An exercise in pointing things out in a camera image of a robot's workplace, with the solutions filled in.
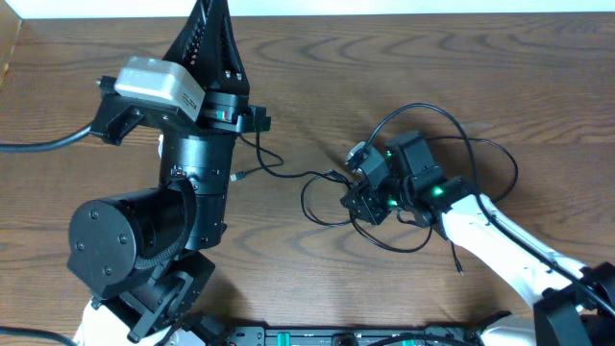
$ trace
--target cable connector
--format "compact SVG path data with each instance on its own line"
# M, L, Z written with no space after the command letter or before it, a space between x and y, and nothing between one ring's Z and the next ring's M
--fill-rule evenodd
M247 175L247 174L246 174L246 172L244 172L244 171L238 171L238 172L236 172L235 174L232 174L232 175L231 175L231 182L240 181L240 180L242 180L243 178L245 178L245 177L246 177L246 175Z

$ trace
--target green led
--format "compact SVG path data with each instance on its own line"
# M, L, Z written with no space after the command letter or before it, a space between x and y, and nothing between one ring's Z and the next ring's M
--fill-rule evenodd
M444 193L444 190L440 186L436 186L431 190L431 194L433 195L433 197L437 197L442 193Z

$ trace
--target wooden table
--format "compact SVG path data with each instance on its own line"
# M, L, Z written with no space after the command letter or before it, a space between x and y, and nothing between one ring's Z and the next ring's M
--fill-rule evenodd
M387 15L234 18L251 102L273 116L262 145L280 172L343 169L343 158L391 111L434 103L472 136L494 139L521 176L501 209L566 255L615 261L615 16L613 14ZM126 57L160 57L184 25L175 19L33 20L0 90L2 142L63 136L89 122L94 84ZM456 135L443 117L412 111L378 143L404 131ZM83 202L155 186L158 133L137 129L121 147L94 137L44 154L0 155L0 324L73 334L88 299L65 267L67 226ZM483 188L508 184L512 168L477 145ZM434 146L451 175L467 174L460 143ZM234 170L256 166L237 144ZM222 243L205 255L217 269L199 308L224 321L272 326L408 326L476 322L498 309L530 316L525 303L470 253L435 236L417 254L378 249L351 227L307 221L306 179L259 172L231 184ZM325 220L347 216L343 190L318 183L308 197ZM421 242L389 217L374 234ZM17 342L0 337L0 343Z

